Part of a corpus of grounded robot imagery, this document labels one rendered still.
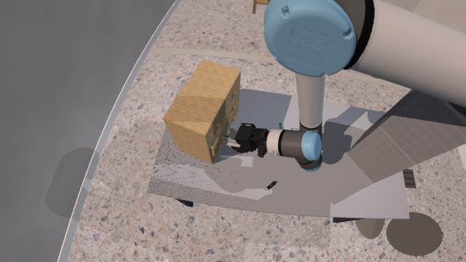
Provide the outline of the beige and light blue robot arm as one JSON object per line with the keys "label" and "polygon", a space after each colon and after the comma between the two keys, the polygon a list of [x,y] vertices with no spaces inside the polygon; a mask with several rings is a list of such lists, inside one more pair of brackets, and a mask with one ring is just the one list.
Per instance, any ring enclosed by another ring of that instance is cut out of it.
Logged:
{"label": "beige and light blue robot arm", "polygon": [[[374,15],[376,13],[376,15]],[[325,74],[353,70],[448,101],[466,116],[466,33],[382,0],[268,0],[264,39],[296,75],[298,130],[271,129],[269,154],[322,163]]]}

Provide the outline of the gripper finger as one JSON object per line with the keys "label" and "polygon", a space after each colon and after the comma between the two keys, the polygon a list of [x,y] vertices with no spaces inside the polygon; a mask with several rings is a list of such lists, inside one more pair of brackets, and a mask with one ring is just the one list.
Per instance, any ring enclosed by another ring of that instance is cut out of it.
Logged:
{"label": "gripper finger", "polygon": [[243,146],[237,144],[236,140],[233,140],[229,137],[225,137],[226,140],[222,140],[226,145],[229,147],[233,148],[235,151],[240,152],[240,153],[247,153],[248,150],[244,149]]}
{"label": "gripper finger", "polygon": [[235,138],[237,131],[234,130],[233,128],[229,128],[230,133],[225,134],[224,136],[229,137],[229,138]]}

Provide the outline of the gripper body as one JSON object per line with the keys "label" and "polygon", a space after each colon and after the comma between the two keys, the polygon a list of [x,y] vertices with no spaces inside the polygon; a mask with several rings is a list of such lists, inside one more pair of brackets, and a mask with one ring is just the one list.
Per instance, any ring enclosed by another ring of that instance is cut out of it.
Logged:
{"label": "gripper body", "polygon": [[[254,124],[250,124],[250,126],[245,126],[248,123],[241,124],[234,138],[237,144],[240,144],[244,149],[251,152],[255,151],[259,145],[263,146],[264,150],[267,151],[266,140],[269,133],[268,129],[256,128]],[[266,138],[264,138],[264,134]]]}

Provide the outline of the wooden chest of drawers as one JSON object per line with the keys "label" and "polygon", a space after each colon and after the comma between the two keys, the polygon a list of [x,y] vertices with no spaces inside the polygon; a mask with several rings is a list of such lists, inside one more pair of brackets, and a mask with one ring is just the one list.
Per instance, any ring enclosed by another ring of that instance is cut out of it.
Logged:
{"label": "wooden chest of drawers", "polygon": [[240,70],[203,60],[163,116],[180,151],[213,164],[207,133]]}

